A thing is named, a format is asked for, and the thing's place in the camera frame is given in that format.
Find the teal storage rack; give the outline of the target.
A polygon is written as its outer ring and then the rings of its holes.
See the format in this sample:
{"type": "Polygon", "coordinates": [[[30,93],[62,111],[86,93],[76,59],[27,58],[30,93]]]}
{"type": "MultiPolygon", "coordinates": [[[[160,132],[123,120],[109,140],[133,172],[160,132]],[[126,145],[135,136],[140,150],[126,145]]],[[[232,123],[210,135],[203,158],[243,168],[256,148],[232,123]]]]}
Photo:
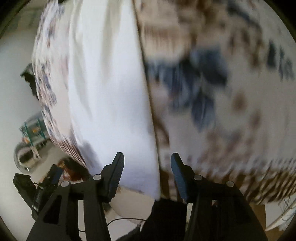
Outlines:
{"type": "Polygon", "coordinates": [[[32,147],[50,139],[41,111],[27,119],[21,125],[20,131],[22,141],[32,147]]]}

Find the floral bed blanket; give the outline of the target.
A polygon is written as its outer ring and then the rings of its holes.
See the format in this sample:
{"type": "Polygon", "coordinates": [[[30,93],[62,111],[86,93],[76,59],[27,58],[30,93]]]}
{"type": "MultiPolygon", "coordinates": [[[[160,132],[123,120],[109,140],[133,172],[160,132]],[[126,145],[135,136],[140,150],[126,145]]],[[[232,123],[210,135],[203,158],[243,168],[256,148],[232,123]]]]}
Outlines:
{"type": "MultiPolygon", "coordinates": [[[[70,116],[74,1],[48,1],[32,65],[50,139],[84,166],[70,116]]],[[[160,197],[178,199],[170,157],[249,202],[295,193],[295,40],[266,1],[132,1],[159,162],[160,197]]]]}

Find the black clothes pile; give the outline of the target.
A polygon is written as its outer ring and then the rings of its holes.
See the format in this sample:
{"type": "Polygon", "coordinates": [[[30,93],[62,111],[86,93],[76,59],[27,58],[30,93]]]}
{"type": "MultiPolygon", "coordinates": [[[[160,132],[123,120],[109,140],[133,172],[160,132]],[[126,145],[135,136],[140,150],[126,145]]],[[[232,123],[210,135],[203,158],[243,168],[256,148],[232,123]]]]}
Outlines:
{"type": "Polygon", "coordinates": [[[24,78],[25,81],[29,84],[32,91],[32,95],[38,100],[38,94],[36,89],[36,79],[33,71],[32,63],[28,64],[23,72],[20,74],[21,78],[24,78]]]}

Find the white t-shirt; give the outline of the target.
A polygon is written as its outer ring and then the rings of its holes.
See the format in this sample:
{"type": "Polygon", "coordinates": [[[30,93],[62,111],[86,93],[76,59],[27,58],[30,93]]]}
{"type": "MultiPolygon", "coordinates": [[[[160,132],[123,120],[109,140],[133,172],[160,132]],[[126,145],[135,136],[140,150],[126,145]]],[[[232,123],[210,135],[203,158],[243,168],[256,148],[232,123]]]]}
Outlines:
{"type": "Polygon", "coordinates": [[[89,171],[99,173],[121,152],[120,184],[159,199],[156,135],[132,1],[74,1],[68,96],[89,171]]]}

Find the red shopping bag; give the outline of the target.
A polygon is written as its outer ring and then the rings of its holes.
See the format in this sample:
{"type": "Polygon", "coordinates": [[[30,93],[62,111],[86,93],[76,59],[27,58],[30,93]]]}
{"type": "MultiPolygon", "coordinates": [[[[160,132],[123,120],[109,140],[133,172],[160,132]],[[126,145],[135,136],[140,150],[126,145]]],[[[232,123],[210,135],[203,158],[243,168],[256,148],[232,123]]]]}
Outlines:
{"type": "Polygon", "coordinates": [[[57,166],[63,169],[62,180],[78,182],[87,181],[90,178],[88,170],[70,157],[61,159],[57,166]]]}

